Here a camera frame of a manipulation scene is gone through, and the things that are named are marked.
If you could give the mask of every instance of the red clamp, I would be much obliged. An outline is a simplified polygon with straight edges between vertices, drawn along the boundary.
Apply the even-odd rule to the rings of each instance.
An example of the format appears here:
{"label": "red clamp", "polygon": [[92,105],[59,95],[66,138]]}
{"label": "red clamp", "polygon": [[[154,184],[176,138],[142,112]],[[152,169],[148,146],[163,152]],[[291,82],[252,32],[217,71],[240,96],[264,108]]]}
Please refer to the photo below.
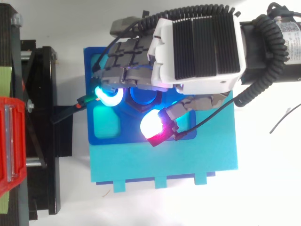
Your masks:
{"label": "red clamp", "polygon": [[0,97],[0,196],[26,175],[25,104],[16,98]]}

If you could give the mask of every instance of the black wire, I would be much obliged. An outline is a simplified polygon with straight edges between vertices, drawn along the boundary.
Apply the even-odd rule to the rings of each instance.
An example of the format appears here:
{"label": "black wire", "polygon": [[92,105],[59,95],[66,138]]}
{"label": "black wire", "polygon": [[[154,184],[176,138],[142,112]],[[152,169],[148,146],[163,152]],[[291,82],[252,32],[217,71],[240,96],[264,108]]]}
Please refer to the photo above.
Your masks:
{"label": "black wire", "polygon": [[301,17],[301,13],[296,13],[296,12],[294,12],[294,13],[293,13],[293,16]]}
{"label": "black wire", "polygon": [[181,133],[178,133],[175,135],[175,140],[180,140],[184,136],[186,136],[188,133],[194,131],[195,129],[199,128],[200,126],[204,125],[206,122],[208,122],[210,119],[212,119],[214,116],[216,116],[219,112],[221,112],[223,109],[225,109],[228,105],[233,103],[235,98],[229,100],[227,103],[225,103],[223,106],[221,106],[219,109],[217,109],[215,112],[213,112],[211,115],[209,115],[206,119],[204,119],[202,122],[200,122],[198,125],[190,128],[189,130],[183,131]]}
{"label": "black wire", "polygon": [[267,9],[267,13],[269,13],[270,11],[272,11],[273,8],[281,8],[282,6],[279,5],[278,3],[276,2],[272,2],[269,6],[268,6],[268,9]]}
{"label": "black wire", "polygon": [[272,132],[274,132],[274,130],[277,128],[277,126],[282,122],[283,119],[286,118],[286,116],[288,116],[290,113],[292,113],[294,110],[296,110],[298,107],[300,107],[301,104],[297,105],[296,107],[294,107],[292,110],[290,110],[288,113],[286,113],[280,120],[279,122],[277,122],[277,124],[273,127],[273,129],[269,132],[270,134],[272,134]]}
{"label": "black wire", "polygon": [[106,48],[105,50],[101,53],[101,55],[99,56],[98,60],[96,61],[96,63],[93,65],[93,73],[97,72],[98,70],[100,70],[100,66],[99,63],[102,60],[102,58],[104,57],[105,54],[107,54],[107,52],[109,51],[109,49],[119,40],[122,38],[122,36],[124,36],[129,30],[131,30],[133,27],[135,27],[136,24],[138,24],[139,21],[135,21],[133,22],[129,27],[127,27],[122,33],[120,33]]}

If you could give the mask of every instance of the black cable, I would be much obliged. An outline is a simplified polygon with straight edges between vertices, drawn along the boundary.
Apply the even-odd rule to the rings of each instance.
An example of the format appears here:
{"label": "black cable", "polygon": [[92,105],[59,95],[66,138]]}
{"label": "black cable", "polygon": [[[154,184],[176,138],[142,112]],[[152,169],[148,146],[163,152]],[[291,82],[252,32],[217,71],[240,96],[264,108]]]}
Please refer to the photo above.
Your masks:
{"label": "black cable", "polygon": [[206,119],[204,119],[202,122],[200,122],[198,125],[190,128],[189,130],[180,132],[178,134],[175,135],[175,140],[180,140],[182,139],[184,136],[186,136],[188,133],[194,131],[195,129],[199,128],[200,126],[204,125],[206,122],[208,122],[210,119],[212,119],[214,116],[216,116],[219,112],[221,112],[223,109],[225,109],[228,105],[230,105],[231,103],[233,103],[235,101],[235,98],[229,100],[228,102],[226,102],[223,106],[221,106],[219,109],[217,109],[215,112],[213,112],[211,115],[209,115]]}
{"label": "black cable", "polygon": [[99,71],[100,68],[100,61],[102,60],[102,58],[104,57],[105,54],[107,54],[107,52],[109,51],[109,49],[119,40],[121,39],[129,30],[131,30],[133,27],[135,27],[135,25],[138,23],[139,21],[135,21],[133,22],[129,27],[127,27],[122,33],[120,33],[106,48],[105,50],[102,52],[102,54],[99,56],[98,60],[96,61],[96,63],[93,65],[92,68],[92,72],[95,73],[97,71]]}
{"label": "black cable", "polygon": [[52,124],[57,124],[60,121],[62,121],[64,119],[68,118],[69,116],[73,115],[74,113],[85,110],[86,108],[87,108],[87,106],[80,106],[79,104],[70,106],[67,109],[60,112],[59,114],[53,115],[50,118],[50,121],[52,122]]}
{"label": "black cable", "polygon": [[[168,20],[179,20],[185,18],[199,17],[199,16],[213,16],[219,14],[233,14],[235,8],[231,8],[224,5],[199,5],[199,6],[188,6],[183,8],[175,8],[166,10],[161,13],[146,17],[139,21],[138,30],[145,32],[156,28],[159,19],[164,18]],[[235,16],[239,17],[240,12],[235,13]]]}
{"label": "black cable", "polygon": [[293,16],[301,17],[301,13],[296,13],[296,12],[294,12],[294,13],[293,13]]}
{"label": "black cable", "polygon": [[268,9],[267,9],[267,13],[270,13],[270,11],[272,11],[273,8],[281,8],[282,6],[279,5],[276,2],[272,2],[271,4],[269,4]]}
{"label": "black cable", "polygon": [[300,107],[301,104],[297,105],[296,107],[294,107],[292,110],[290,110],[288,113],[286,113],[280,120],[279,122],[277,122],[277,124],[273,127],[273,129],[269,132],[270,134],[272,134],[272,132],[274,132],[274,130],[277,128],[277,126],[282,122],[283,119],[286,118],[286,116],[288,116],[290,113],[292,113],[294,110],[296,110],[298,107]]}
{"label": "black cable", "polygon": [[269,50],[273,53],[273,58],[265,74],[235,98],[234,103],[238,107],[243,107],[250,103],[279,78],[285,66],[284,62],[287,61],[288,56],[285,40],[275,21],[267,15],[262,14],[253,20],[252,23],[255,28],[262,33]]}

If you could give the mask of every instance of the screw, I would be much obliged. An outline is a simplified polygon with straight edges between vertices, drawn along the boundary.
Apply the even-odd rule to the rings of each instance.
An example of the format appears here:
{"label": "screw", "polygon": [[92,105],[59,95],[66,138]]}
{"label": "screw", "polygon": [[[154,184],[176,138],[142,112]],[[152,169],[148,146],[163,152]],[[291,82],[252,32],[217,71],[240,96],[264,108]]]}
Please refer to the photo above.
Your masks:
{"label": "screw", "polygon": [[51,53],[51,58],[52,58],[52,60],[57,60],[57,53],[56,52],[52,52]]}
{"label": "screw", "polygon": [[32,100],[29,99],[29,100],[27,101],[27,111],[28,111],[29,113],[31,113],[33,109],[34,109],[34,103],[32,102]]}
{"label": "screw", "polygon": [[23,25],[23,19],[22,19],[21,14],[15,13],[13,15],[13,17],[11,18],[11,25],[13,25],[13,26],[15,26],[17,28],[22,27],[22,25]]}

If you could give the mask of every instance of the black heat sink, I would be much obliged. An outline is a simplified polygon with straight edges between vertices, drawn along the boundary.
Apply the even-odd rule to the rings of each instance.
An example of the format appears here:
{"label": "black heat sink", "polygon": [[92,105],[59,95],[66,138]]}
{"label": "black heat sink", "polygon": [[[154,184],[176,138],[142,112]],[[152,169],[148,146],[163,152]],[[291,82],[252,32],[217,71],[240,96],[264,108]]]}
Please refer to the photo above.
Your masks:
{"label": "black heat sink", "polygon": [[232,14],[173,22],[176,80],[240,71]]}

